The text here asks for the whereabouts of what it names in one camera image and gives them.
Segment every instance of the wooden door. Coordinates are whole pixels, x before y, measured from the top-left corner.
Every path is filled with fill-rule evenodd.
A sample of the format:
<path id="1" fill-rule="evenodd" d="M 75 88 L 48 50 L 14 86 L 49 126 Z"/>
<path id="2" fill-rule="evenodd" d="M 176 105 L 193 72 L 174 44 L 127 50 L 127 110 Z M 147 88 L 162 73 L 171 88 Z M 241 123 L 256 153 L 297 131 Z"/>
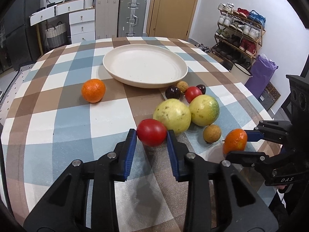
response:
<path id="1" fill-rule="evenodd" d="M 154 0 L 149 36 L 186 40 L 195 0 Z"/>

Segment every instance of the purple plastic bag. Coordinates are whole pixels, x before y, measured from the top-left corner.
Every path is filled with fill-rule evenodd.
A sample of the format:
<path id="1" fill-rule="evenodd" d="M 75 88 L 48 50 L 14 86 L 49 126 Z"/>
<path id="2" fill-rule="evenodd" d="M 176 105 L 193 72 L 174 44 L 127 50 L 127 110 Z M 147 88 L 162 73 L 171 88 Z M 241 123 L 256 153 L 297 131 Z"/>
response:
<path id="1" fill-rule="evenodd" d="M 245 87 L 256 98 L 259 98 L 276 69 L 278 69 L 278 66 L 273 61 L 268 60 L 264 54 L 258 55 L 250 70 L 252 77 L 248 79 Z"/>

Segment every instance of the plate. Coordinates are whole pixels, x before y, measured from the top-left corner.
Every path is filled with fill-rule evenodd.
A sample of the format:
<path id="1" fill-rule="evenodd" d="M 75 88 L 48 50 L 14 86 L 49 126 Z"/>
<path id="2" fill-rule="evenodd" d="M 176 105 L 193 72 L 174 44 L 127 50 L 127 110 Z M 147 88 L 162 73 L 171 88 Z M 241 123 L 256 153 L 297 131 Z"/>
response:
<path id="1" fill-rule="evenodd" d="M 140 88 L 166 87 L 188 73 L 188 66 L 180 56 L 147 44 L 116 47 L 104 56 L 103 65 L 116 80 Z"/>

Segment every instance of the white and gray basket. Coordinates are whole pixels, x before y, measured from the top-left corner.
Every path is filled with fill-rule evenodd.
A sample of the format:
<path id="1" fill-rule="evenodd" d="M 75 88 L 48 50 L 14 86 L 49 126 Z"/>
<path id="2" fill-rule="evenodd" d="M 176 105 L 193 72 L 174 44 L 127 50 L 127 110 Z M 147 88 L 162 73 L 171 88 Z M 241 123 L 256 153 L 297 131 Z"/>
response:
<path id="1" fill-rule="evenodd" d="M 47 42 L 51 49 L 66 45 L 68 41 L 65 23 L 58 24 L 56 27 L 53 26 L 45 30 Z"/>

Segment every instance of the red shoe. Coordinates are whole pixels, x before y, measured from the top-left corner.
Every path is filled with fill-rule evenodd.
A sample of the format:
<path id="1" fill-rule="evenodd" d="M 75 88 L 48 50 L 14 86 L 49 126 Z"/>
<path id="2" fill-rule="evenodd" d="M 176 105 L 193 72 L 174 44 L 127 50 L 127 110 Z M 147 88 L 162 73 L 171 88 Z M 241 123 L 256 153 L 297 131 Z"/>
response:
<path id="1" fill-rule="evenodd" d="M 256 45 L 253 42 L 247 41 L 248 47 L 246 50 L 246 53 L 249 55 L 254 55 L 255 51 L 256 51 Z"/>
<path id="2" fill-rule="evenodd" d="M 247 11 L 246 9 L 241 9 L 241 8 L 238 8 L 237 11 L 233 11 L 233 13 L 235 15 L 238 15 L 240 17 L 244 17 L 244 18 L 247 18 L 248 15 L 250 15 L 250 12 Z"/>
<path id="3" fill-rule="evenodd" d="M 242 51 L 246 51 L 247 47 L 248 47 L 248 40 L 243 38 L 240 42 L 239 49 L 241 49 Z"/>

